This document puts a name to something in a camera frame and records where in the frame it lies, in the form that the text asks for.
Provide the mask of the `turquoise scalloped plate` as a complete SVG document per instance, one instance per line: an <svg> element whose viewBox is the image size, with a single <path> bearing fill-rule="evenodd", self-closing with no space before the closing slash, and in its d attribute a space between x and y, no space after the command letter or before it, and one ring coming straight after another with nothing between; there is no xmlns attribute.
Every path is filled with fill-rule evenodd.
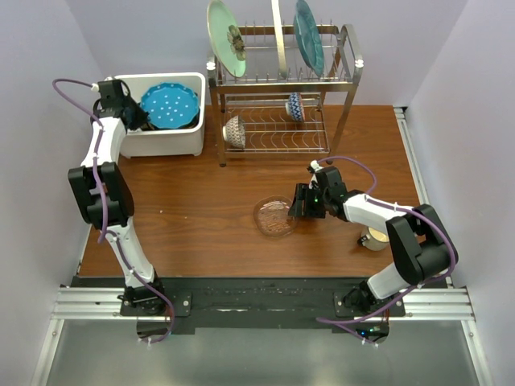
<svg viewBox="0 0 515 386"><path fill-rule="evenodd" d="M145 91L140 107L158 129L187 128L200 113L198 94L181 83L162 82Z"/></svg>

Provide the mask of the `dark teal bottom dish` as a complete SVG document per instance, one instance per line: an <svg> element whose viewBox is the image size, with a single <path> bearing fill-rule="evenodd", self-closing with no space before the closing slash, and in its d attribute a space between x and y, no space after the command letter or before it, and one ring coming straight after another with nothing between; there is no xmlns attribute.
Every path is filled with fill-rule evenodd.
<svg viewBox="0 0 515 386"><path fill-rule="evenodd" d="M198 123L199 123L199 117L195 117L188 124L181 125L181 126L179 126L177 128L171 128L170 126L167 126L167 127L165 127L165 126L158 126L158 125L154 125L154 124L152 124L150 122L147 122L145 125L140 127L140 130L141 131L156 131L156 130L192 129L192 128L196 127Z"/></svg>

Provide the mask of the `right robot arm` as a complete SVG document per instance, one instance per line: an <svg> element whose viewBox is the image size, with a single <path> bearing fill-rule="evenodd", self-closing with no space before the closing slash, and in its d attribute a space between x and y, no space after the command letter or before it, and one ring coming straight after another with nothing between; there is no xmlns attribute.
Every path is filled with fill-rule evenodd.
<svg viewBox="0 0 515 386"><path fill-rule="evenodd" d="M346 307L378 315L386 308L387 298L454 270L458 253L432 206L402 206L374 199L362 191L350 191L334 166L322 167L313 161L307 169L311 181L296 185L288 216L322 219L330 215L388 238L393 262L344 295Z"/></svg>

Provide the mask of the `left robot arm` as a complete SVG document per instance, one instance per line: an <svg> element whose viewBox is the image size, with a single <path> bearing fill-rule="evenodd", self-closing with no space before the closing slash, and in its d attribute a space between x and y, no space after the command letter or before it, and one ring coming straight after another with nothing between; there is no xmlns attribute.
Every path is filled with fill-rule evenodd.
<svg viewBox="0 0 515 386"><path fill-rule="evenodd" d="M93 135L80 166L68 171L68 182L83 220L100 232L99 241L109 243L122 267L123 305L158 315L167 309L167 296L136 235L134 199L118 166L124 138L130 131L149 128L148 114L124 80L110 78L90 87L99 92L87 112Z"/></svg>

